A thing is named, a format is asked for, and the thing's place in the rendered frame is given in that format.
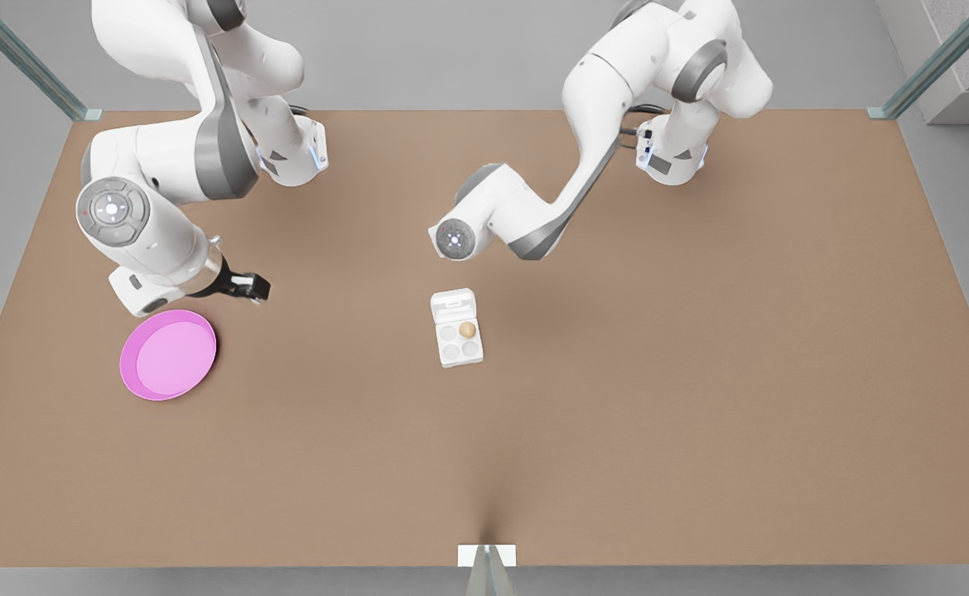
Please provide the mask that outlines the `white egg box base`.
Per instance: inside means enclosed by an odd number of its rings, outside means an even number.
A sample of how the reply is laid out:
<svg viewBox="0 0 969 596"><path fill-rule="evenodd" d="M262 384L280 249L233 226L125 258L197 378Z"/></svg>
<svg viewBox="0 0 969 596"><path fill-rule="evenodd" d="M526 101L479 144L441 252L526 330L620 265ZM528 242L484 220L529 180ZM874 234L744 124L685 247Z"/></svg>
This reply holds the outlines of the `white egg box base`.
<svg viewBox="0 0 969 596"><path fill-rule="evenodd" d="M476 324L478 331L473 339L463 339L460 336L459 324L436 325L436 346L438 346L439 359L443 368L480 363L484 359L480 325L478 320L470 321Z"/></svg>

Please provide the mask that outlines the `silver frame post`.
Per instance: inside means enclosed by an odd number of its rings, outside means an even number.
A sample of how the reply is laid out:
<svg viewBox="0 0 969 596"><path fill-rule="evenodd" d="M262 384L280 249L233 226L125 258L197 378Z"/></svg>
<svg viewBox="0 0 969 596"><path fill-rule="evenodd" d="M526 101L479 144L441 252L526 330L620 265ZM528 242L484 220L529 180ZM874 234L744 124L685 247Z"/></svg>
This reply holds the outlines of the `silver frame post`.
<svg viewBox="0 0 969 596"><path fill-rule="evenodd" d="M516 546L458 546L457 566L470 567L465 596L516 596L508 567L516 566Z"/></svg>
<svg viewBox="0 0 969 596"><path fill-rule="evenodd" d="M102 120L103 110L84 105L1 18L0 52L71 121Z"/></svg>
<svg viewBox="0 0 969 596"><path fill-rule="evenodd" d="M917 102L923 92L930 88L942 73L957 63L968 49L969 17L912 75L906 75L904 83L879 107L868 108L868 117L878 118L878 120L896 120L906 110L918 107Z"/></svg>

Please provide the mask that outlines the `pink round plate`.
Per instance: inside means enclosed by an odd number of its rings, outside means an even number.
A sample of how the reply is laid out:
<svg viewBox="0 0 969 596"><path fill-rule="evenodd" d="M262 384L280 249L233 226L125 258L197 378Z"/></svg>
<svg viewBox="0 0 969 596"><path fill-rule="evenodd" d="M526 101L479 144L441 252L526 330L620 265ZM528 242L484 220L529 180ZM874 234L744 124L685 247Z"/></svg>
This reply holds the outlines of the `pink round plate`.
<svg viewBox="0 0 969 596"><path fill-rule="evenodd" d="M215 365L217 337L192 310L164 310L141 322L126 339L118 372L125 387L148 401L185 395Z"/></svg>

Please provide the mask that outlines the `white egg box lid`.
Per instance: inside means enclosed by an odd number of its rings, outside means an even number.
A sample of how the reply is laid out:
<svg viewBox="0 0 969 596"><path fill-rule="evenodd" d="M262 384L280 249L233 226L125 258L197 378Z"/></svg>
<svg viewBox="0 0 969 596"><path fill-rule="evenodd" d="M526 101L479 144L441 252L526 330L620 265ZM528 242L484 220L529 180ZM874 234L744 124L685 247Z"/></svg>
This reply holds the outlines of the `white egg box lid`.
<svg viewBox="0 0 969 596"><path fill-rule="evenodd" d="M475 294L470 288L435 293L429 300L431 315L435 325L460 324L466 320L476 320L477 304Z"/></svg>

